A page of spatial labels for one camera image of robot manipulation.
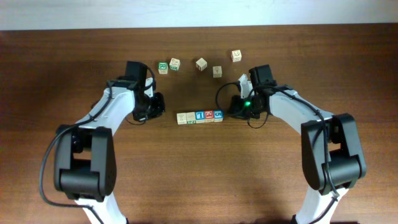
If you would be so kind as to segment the blue 5 wooden block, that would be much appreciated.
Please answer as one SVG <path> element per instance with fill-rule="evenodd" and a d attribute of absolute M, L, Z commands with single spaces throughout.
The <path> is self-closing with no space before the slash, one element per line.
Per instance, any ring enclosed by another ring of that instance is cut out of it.
<path fill-rule="evenodd" d="M 214 122 L 222 122 L 224 116 L 221 110 L 214 110 Z"/>

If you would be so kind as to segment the wooden block red U side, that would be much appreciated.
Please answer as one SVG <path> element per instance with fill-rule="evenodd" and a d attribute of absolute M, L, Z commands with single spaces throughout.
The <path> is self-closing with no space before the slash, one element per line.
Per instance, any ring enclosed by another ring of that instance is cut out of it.
<path fill-rule="evenodd" d="M 187 124 L 187 114 L 186 113 L 177 113 L 177 124 Z"/>

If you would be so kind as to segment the red E wooden block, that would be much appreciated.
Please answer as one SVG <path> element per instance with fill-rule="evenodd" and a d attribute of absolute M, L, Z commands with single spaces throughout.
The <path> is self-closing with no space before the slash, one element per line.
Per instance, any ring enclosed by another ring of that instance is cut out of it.
<path fill-rule="evenodd" d="M 208 110 L 205 111 L 205 122 L 206 123 L 212 123 L 214 121 L 214 111 L 213 110 Z"/>

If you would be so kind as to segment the green N wooden block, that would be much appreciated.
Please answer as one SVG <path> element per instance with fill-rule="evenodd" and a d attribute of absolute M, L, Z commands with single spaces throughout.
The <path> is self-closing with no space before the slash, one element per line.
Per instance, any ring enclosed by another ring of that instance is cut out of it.
<path fill-rule="evenodd" d="M 195 112 L 186 113 L 186 119 L 187 119 L 187 124 L 195 124 L 197 122 Z"/>

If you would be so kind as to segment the blue I wooden block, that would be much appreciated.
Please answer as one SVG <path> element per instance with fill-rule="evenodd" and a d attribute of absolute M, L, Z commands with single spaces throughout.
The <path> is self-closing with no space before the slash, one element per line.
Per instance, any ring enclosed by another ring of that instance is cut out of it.
<path fill-rule="evenodd" d="M 195 112 L 195 121 L 196 124 L 205 122 L 205 112 L 204 111 L 196 111 Z"/>

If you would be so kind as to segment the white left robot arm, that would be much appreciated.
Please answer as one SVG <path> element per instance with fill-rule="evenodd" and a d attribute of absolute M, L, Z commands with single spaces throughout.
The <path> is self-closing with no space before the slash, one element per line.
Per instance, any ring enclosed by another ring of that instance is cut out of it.
<path fill-rule="evenodd" d="M 164 98 L 155 79 L 109 80 L 99 102 L 75 124 L 59 126 L 49 148 L 55 149 L 55 189 L 73 200 L 92 223 L 127 223 L 113 190 L 117 167 L 113 136 L 127 115 L 144 123 L 162 115 Z"/>

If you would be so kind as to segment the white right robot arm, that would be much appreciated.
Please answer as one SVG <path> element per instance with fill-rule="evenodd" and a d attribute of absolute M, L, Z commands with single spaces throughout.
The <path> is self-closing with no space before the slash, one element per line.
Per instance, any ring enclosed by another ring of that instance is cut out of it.
<path fill-rule="evenodd" d="M 231 116 L 250 119 L 265 111 L 301 136 L 302 170 L 308 189 L 291 222 L 330 223 L 339 201 L 367 173 L 353 116 L 321 110 L 288 85 L 257 84 L 246 75 L 233 85 L 240 94 L 231 101 Z"/>

